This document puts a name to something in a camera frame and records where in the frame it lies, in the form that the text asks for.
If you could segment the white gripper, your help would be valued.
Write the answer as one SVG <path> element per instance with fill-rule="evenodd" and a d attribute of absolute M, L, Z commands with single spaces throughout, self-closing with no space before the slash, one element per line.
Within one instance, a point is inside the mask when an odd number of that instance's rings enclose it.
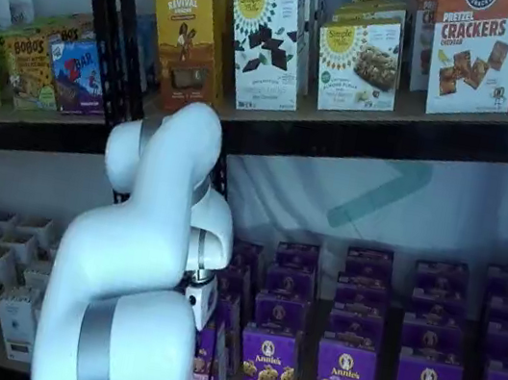
<path fill-rule="evenodd" d="M 197 331 L 202 331 L 212 317 L 218 296 L 217 281 L 190 282 L 186 286 L 185 297 L 190 303 Z"/>

